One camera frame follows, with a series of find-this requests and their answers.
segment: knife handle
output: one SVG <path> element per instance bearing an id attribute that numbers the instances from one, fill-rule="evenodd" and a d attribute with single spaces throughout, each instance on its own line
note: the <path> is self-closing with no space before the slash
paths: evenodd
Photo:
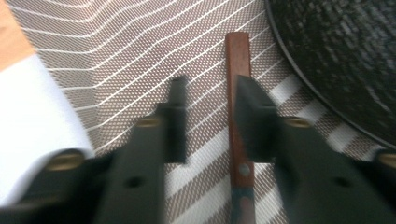
<path id="1" fill-rule="evenodd" d="M 228 95 L 228 124 L 231 153 L 232 187 L 245 188 L 254 186 L 254 165 L 249 161 L 236 123 L 233 121 L 237 75 L 250 77 L 250 52 L 247 33 L 232 32 L 225 37 Z"/>

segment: dark textured surface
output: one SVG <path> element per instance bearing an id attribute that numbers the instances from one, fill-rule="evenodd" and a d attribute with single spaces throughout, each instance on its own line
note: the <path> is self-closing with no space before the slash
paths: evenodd
<path id="1" fill-rule="evenodd" d="M 358 129 L 396 147 L 396 2 L 269 2 L 305 83 Z"/>

